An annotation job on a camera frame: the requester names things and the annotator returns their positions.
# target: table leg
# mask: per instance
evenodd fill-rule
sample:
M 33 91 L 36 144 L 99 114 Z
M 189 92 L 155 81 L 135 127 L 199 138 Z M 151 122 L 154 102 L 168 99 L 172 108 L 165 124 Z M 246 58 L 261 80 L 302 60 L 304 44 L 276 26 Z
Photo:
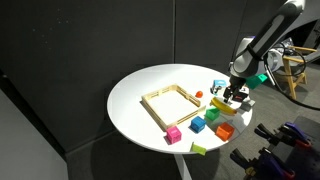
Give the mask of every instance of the table leg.
M 182 154 L 174 154 L 182 180 L 192 180 L 188 167 Z

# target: pink block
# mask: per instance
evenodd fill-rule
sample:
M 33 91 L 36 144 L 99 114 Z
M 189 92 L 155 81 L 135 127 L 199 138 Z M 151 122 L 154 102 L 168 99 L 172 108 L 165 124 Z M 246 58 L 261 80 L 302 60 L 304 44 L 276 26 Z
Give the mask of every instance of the pink block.
M 181 140 L 181 132 L 179 131 L 177 126 L 167 129 L 167 138 L 171 144 Z

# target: colorful block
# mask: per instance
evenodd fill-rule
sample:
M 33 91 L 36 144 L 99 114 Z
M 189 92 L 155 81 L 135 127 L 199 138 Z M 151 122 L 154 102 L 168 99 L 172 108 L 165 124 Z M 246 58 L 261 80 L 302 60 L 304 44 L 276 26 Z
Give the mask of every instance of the colorful block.
M 225 80 L 214 80 L 213 81 L 213 87 L 218 87 L 218 86 L 227 87 L 227 83 L 226 83 Z
M 225 80 L 213 80 L 211 93 L 217 95 L 218 91 L 223 91 L 222 89 L 227 87 L 227 82 Z
M 246 79 L 246 84 L 250 89 L 255 89 L 261 83 L 263 83 L 266 79 L 268 79 L 268 77 L 264 74 L 260 74 L 257 76 L 251 76 Z
M 177 128 L 177 126 L 171 127 L 167 129 L 167 138 L 170 144 L 176 143 L 181 140 L 181 132 Z
M 227 141 L 233 134 L 234 127 L 224 122 L 217 128 L 216 136 L 218 136 L 222 141 Z
M 213 121 L 217 119 L 220 115 L 220 110 L 216 108 L 215 106 L 210 107 L 209 109 L 206 110 L 205 117 L 208 118 L 209 120 Z
M 245 110 L 245 111 L 250 111 L 252 109 L 252 107 L 254 106 L 255 101 L 254 100 L 249 100 L 246 102 L 242 102 L 240 109 Z
M 206 125 L 206 120 L 202 119 L 201 117 L 197 116 L 191 121 L 191 129 L 196 133 L 199 133 L 204 129 Z
M 199 153 L 199 154 L 201 154 L 201 155 L 203 155 L 203 156 L 204 156 L 204 155 L 206 154 L 206 152 L 207 152 L 207 149 L 206 149 L 206 148 L 201 147 L 201 146 L 198 146 L 198 145 L 196 145 L 196 144 L 194 144 L 194 143 L 192 143 L 191 150 L 192 150 L 193 152 Z

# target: light green block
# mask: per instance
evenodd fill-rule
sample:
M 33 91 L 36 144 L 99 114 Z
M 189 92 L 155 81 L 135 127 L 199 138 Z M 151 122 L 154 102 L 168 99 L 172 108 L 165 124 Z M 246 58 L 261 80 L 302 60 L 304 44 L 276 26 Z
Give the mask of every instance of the light green block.
M 204 155 L 206 154 L 206 152 L 207 152 L 207 149 L 206 149 L 206 148 L 201 147 L 201 146 L 198 146 L 198 145 L 195 145 L 194 143 L 192 143 L 191 150 L 192 150 L 193 152 L 199 153 L 199 154 L 201 154 L 201 155 L 203 155 L 203 156 L 204 156 Z

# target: black cable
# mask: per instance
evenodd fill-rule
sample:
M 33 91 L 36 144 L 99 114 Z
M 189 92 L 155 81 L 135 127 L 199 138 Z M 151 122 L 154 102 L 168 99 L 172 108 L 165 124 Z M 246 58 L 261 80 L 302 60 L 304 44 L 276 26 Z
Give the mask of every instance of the black cable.
M 303 104 L 297 100 L 294 100 L 291 98 L 291 96 L 287 95 L 282 89 L 281 87 L 279 86 L 278 82 L 276 81 L 276 79 L 274 78 L 270 68 L 269 68 L 269 65 L 268 65 L 268 61 L 266 58 L 263 59 L 264 61 L 264 67 L 265 67 L 265 70 L 267 72 L 267 74 L 269 75 L 269 78 L 271 78 L 271 81 L 272 81 L 272 84 L 273 86 L 276 88 L 276 90 L 278 90 L 282 95 L 284 95 L 289 101 L 293 102 L 294 104 L 297 104 L 299 106 L 302 106 L 302 107 L 305 107 L 305 108 L 308 108 L 308 109 L 312 109 L 312 110 L 316 110 L 316 111 L 320 111 L 320 108 L 319 107 L 314 107 L 314 106 L 309 106 L 307 104 Z
M 282 58 L 283 58 L 285 50 L 286 50 L 286 49 L 289 49 L 289 48 L 286 48 L 283 43 L 280 43 L 280 44 L 281 44 L 283 47 L 273 47 L 273 48 L 271 48 L 271 49 L 283 48 L 283 49 L 284 49 L 284 50 L 283 50 L 283 54 L 282 54 Z M 298 55 L 301 57 L 301 59 L 302 59 L 302 61 L 303 61 L 303 63 L 302 63 L 302 66 L 303 66 L 303 67 L 302 67 L 302 70 L 300 70 L 299 73 L 295 73 L 295 74 L 279 74 L 280 76 L 298 76 L 298 75 L 302 74 L 302 73 L 306 70 L 306 68 L 307 68 L 307 62 L 306 62 L 305 58 L 303 57 L 303 55 L 302 55 L 301 53 L 299 53 L 298 51 L 294 50 L 294 49 L 291 49 L 291 50 L 292 50 L 293 52 L 295 52 L 296 54 L 298 54 Z

